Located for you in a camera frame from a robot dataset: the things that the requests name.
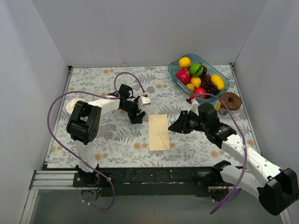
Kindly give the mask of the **beige paper envelope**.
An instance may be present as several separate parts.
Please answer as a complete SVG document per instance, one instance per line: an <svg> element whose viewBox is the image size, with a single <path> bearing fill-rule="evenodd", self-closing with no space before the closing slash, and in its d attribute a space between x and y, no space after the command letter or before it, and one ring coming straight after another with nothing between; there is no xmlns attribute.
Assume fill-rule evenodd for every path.
<svg viewBox="0 0 299 224"><path fill-rule="evenodd" d="M149 115L149 150L170 150L167 114Z"/></svg>

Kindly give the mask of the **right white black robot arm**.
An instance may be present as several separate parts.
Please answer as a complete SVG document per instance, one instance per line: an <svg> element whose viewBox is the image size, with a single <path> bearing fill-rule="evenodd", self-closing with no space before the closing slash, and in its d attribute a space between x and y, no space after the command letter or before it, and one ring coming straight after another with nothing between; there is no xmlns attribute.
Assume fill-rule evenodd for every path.
<svg viewBox="0 0 299 224"><path fill-rule="evenodd" d="M243 165L242 169L228 161L221 161L212 167L208 176L216 185L227 182L247 191L270 214L279 215L299 199L296 173L290 168L280 168L244 145L233 128L220 122L211 104L199 105L198 113L192 110L181 111L168 129L183 134L203 132L211 143L237 159Z"/></svg>

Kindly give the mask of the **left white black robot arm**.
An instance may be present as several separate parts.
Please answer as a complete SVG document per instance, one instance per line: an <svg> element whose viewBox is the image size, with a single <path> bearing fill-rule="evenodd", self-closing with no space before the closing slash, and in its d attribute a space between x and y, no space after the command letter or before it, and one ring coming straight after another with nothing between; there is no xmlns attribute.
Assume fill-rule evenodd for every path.
<svg viewBox="0 0 299 224"><path fill-rule="evenodd" d="M145 116L142 108L150 105L151 100L146 93L143 96L134 97L133 89L122 84L118 91L109 93L104 98L85 102L75 98L71 100L66 111L70 114L66 131L74 140L80 164L76 170L80 179L90 187L99 183L99 174L94 171L98 168L95 159L95 151L92 141L96 138L99 130L101 116L116 110L123 110L128 114L132 124L141 124Z"/></svg>

